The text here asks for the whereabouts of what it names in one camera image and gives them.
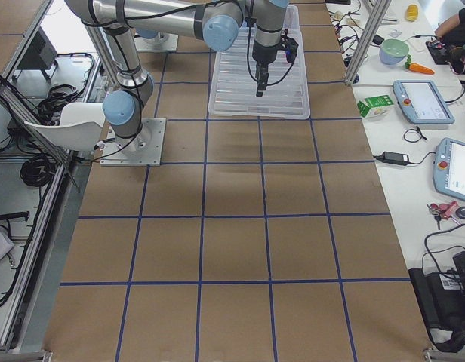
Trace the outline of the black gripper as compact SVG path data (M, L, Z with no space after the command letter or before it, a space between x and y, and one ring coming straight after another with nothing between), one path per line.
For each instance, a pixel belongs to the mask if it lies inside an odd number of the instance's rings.
M276 60L277 52L284 51L287 63L294 64L297 49L298 43L288 36L288 30L257 29L255 31L252 57L256 62L257 97L262 97L267 89L268 66Z

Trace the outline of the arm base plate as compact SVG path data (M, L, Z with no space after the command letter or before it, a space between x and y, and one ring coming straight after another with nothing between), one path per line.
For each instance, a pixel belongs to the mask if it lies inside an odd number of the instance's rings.
M134 36L135 47L138 52L163 53L177 50L178 35L158 33L155 38Z
M128 140L117 138L109 126L107 139L115 138L103 148L103 158L99 160L103 167L140 167L159 166L165 136L165 118L143 118L142 131L126 146Z

